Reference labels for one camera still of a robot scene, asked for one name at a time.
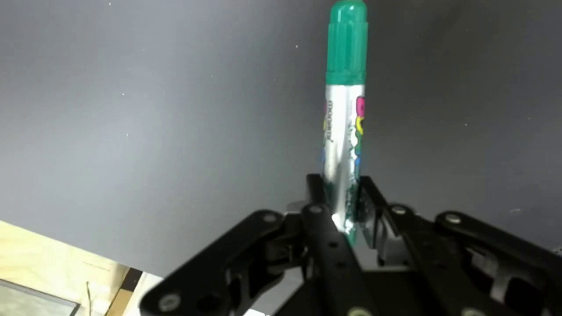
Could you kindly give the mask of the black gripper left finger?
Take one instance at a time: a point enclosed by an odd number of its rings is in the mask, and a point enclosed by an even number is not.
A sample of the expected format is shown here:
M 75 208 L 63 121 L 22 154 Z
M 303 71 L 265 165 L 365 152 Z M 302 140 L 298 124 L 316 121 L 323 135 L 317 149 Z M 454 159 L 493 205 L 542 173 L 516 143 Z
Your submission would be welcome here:
M 259 208 L 161 279 L 142 316 L 242 316 L 298 266 L 302 286 L 274 316 L 374 316 L 375 303 L 347 238 L 331 222 L 323 179 L 307 175 L 300 212 Z

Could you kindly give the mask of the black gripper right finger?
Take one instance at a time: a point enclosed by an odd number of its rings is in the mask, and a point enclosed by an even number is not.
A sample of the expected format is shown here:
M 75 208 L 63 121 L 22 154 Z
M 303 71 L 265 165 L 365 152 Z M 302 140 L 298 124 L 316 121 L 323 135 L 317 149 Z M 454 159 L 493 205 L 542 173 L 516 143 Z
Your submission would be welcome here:
M 442 316 L 562 316 L 562 256 L 460 210 L 418 215 L 358 186 L 358 226 L 381 270 L 421 282 Z

